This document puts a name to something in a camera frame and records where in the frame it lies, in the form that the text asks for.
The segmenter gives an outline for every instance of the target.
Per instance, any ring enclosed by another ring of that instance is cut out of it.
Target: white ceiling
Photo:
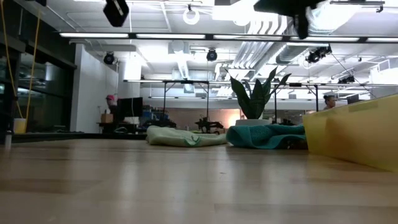
[[[65,21],[62,21],[50,10],[39,6],[37,3],[25,0],[16,0],[32,13],[38,8],[43,12],[43,20],[59,31],[75,31]],[[232,21],[214,21],[211,15],[200,13],[200,20],[195,25],[188,25],[183,21],[182,14],[186,6],[166,5],[166,15],[162,12],[160,5],[130,5],[131,20],[128,18],[123,27],[111,27],[106,20],[102,9],[102,2],[76,2],[73,0],[51,0],[48,1],[56,13],[64,18],[77,31],[85,32],[173,32],[173,33],[218,33],[234,34],[246,33],[248,26],[237,26]],[[201,7],[206,12],[211,12],[211,7]],[[336,30],[333,35],[398,35],[398,8],[388,8],[382,13],[375,13],[376,8],[362,9],[356,13],[346,24]],[[147,60],[142,72],[171,73],[177,69],[176,61],[168,58],[167,46],[169,41],[154,40],[101,40],[101,44],[132,44],[138,47],[141,54]],[[239,51],[241,42],[215,42],[215,41],[188,41],[190,46],[202,46],[216,48],[219,57],[233,60]],[[376,45],[376,44],[333,44],[333,53],[346,68],[359,65],[361,68],[358,75],[366,77],[370,66],[367,60],[386,55],[398,55],[398,45]],[[358,62],[358,55],[366,58]],[[216,63],[208,63],[205,54],[196,55],[188,62],[189,69],[214,71]],[[284,72],[293,73],[297,77],[330,77],[343,72],[345,69],[333,58],[327,57],[310,69],[300,66],[289,66]]]

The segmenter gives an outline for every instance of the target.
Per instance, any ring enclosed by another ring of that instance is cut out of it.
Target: ceiling
[[[131,13],[123,27],[111,27],[106,20],[102,9],[103,2],[86,2],[74,0],[51,0],[48,8],[37,3],[15,0],[30,12],[36,14],[37,10],[43,13],[43,20],[62,32],[172,32],[172,33],[213,33],[213,34],[245,34],[249,32],[250,25],[237,26],[233,21],[213,20],[212,13],[214,1],[202,1],[201,6],[192,8],[200,10],[200,19],[195,25],[189,25],[183,20],[186,5],[170,5],[165,2],[159,4],[129,4]],[[398,6],[385,7],[381,13],[376,13],[376,7],[361,7],[342,26],[333,31],[331,35],[398,35]],[[92,40],[92,45],[135,45],[144,60],[142,73],[150,78],[162,78],[178,70],[176,60],[168,54],[168,44],[171,40]],[[217,63],[230,63],[235,59],[243,42],[227,41],[186,41],[192,49],[215,48],[218,61],[207,62],[206,52],[196,51],[187,58],[190,70],[215,71]],[[376,66],[378,62],[385,61],[388,57],[398,56],[398,45],[392,44],[331,44],[332,55],[308,67],[303,63],[304,56],[297,57],[288,64],[284,73],[292,73],[295,82],[326,82],[330,77],[355,67],[355,76],[360,82],[369,79],[369,67]],[[120,58],[128,57],[129,52],[118,52]]]

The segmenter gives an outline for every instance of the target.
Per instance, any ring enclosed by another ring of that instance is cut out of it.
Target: person
[[[324,110],[332,109],[336,106],[336,98],[334,96],[323,96],[325,99],[325,108]]]
[[[106,104],[108,105],[111,114],[116,114],[116,110],[118,109],[118,104],[116,103],[114,95],[106,96]]]

